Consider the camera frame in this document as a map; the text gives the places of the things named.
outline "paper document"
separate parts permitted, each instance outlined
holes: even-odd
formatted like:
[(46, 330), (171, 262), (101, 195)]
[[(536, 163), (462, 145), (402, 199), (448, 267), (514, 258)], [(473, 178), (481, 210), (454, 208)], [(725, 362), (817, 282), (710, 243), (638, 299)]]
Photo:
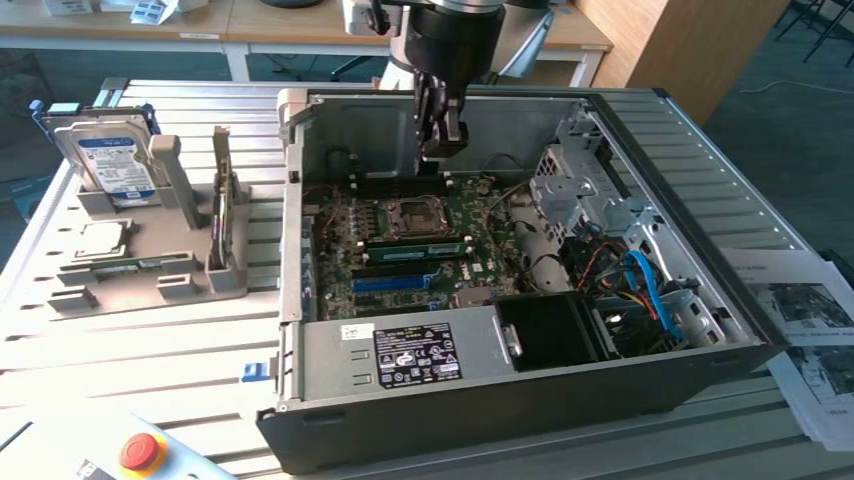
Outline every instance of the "paper document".
[(803, 250), (722, 249), (793, 346), (768, 367), (804, 433), (854, 450), (854, 291), (833, 263)]

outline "motherboard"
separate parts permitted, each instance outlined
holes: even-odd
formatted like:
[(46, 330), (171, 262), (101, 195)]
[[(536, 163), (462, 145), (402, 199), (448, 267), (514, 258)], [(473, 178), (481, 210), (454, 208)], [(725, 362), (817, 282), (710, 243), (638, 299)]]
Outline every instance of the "motherboard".
[(504, 194), (496, 179), (377, 183), (306, 187), (317, 319), (465, 308), (520, 293), (500, 254), (500, 247), (514, 248), (513, 238), (488, 225)]

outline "power supply label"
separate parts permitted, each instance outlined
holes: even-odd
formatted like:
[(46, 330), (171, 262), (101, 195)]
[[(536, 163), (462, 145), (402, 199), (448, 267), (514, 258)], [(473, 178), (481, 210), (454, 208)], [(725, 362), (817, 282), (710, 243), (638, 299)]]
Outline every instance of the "power supply label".
[(452, 325), (374, 330), (380, 384), (410, 387), (464, 378)]

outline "blue cable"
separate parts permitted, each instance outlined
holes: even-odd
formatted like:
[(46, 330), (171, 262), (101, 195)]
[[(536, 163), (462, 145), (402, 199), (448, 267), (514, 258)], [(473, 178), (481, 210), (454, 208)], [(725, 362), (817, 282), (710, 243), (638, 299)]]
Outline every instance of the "blue cable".
[[(648, 290), (650, 291), (650, 301), (653, 302), (653, 307), (656, 308), (656, 313), (658, 314), (658, 318), (662, 321), (662, 327), (665, 330), (670, 332), (677, 341), (682, 341), (682, 331), (677, 328), (677, 325), (673, 322), (673, 317), (670, 316), (670, 312), (662, 303), (662, 299), (658, 296), (658, 287), (656, 285), (656, 272), (653, 272), (653, 266), (650, 265), (650, 261), (646, 259), (644, 254), (637, 250), (629, 251), (626, 254), (628, 263), (629, 259), (634, 259), (641, 266), (641, 271), (644, 272), (644, 278), (646, 280)], [(626, 280), (629, 281), (629, 287), (637, 292), (640, 289), (638, 281), (636, 279), (636, 274), (632, 270), (626, 271)]]

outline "blue pcie slot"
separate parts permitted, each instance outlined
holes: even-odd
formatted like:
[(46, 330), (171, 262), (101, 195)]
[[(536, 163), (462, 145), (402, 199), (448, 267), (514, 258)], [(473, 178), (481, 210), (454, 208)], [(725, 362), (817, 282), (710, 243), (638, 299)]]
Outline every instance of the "blue pcie slot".
[(384, 292), (396, 290), (428, 290), (437, 273), (429, 273), (425, 275), (400, 275), (396, 277), (381, 278), (354, 278), (353, 291), (354, 293), (366, 292)]

